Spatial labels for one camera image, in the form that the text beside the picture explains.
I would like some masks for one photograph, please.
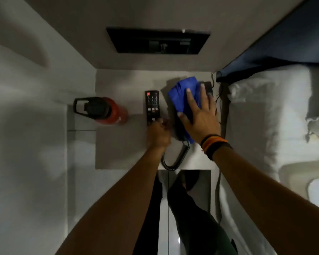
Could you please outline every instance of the tv remote control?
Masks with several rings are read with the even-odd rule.
[[[145,104],[147,109],[147,124],[150,125],[161,117],[159,113],[159,95],[157,90],[145,91]]]

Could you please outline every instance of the coiled cord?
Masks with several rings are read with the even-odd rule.
[[[175,163],[172,165],[172,166],[168,166],[166,163],[165,163],[165,160],[164,160],[164,155],[165,153],[163,154],[162,158],[161,158],[161,164],[162,166],[167,169],[168,171],[175,171],[176,169],[178,169],[180,167],[180,165],[182,164],[183,162],[183,159],[185,158],[185,156],[187,155],[189,149],[190,149],[190,143],[189,141],[187,141],[187,145],[183,143],[183,147],[182,147],[182,150],[178,156],[178,158],[176,159]]]

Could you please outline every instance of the white bedsheet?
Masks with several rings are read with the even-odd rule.
[[[309,141],[306,118],[319,115],[319,68],[286,66],[230,86],[226,138],[275,180],[286,164],[319,160],[319,138]],[[221,177],[221,225],[239,254],[275,254]]]

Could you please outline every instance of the red water bottle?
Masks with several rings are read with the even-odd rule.
[[[77,111],[78,101],[87,101],[84,104],[84,111],[87,114]],[[73,102],[73,111],[101,124],[124,124],[128,120],[128,110],[116,104],[111,98],[76,98]]]

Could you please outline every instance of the leg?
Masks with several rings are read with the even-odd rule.
[[[195,204],[180,180],[169,189],[168,204],[188,255],[237,254],[222,227]]]
[[[162,184],[155,178],[152,189],[151,200],[147,215],[139,233],[133,254],[157,254],[158,251],[158,228],[159,228],[159,207],[162,200]]]

